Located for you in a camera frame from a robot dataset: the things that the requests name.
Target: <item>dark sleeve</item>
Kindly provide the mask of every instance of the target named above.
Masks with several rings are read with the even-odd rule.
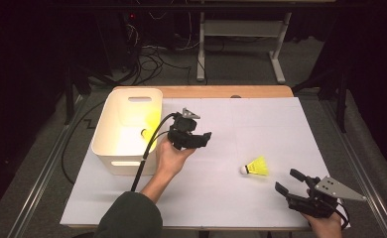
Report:
[[[95,238],[160,237],[163,219],[159,208],[144,194],[126,191],[110,206],[98,224]]]

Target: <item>hand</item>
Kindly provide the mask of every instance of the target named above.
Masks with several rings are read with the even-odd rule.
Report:
[[[329,218],[314,218],[302,213],[311,223],[312,229],[318,238],[340,238],[341,234],[341,217],[335,212]]]
[[[163,137],[156,151],[157,174],[164,174],[171,178],[177,175],[185,164],[188,156],[195,149],[184,149],[182,151],[176,149],[169,141],[168,137]]]

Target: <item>dark background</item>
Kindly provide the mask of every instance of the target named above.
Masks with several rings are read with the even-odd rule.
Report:
[[[365,13],[295,14],[286,41],[299,42],[309,36],[325,41],[313,75],[338,61],[348,62],[348,88],[387,160],[387,1],[378,2]],[[36,133],[55,112],[68,66],[80,63],[107,74],[116,64],[125,63],[105,50],[110,38],[99,32],[98,19],[92,14],[62,16],[44,6],[42,1],[0,0],[0,198]],[[146,37],[168,48],[173,46],[174,33],[189,34],[186,14],[169,14],[160,23],[145,23],[142,14],[138,16],[137,24]],[[216,17],[261,18],[248,14]],[[108,21],[118,27],[116,18]],[[193,28],[197,33],[197,24]],[[122,37],[123,43],[114,42],[115,47],[128,53],[124,35],[114,36]]]

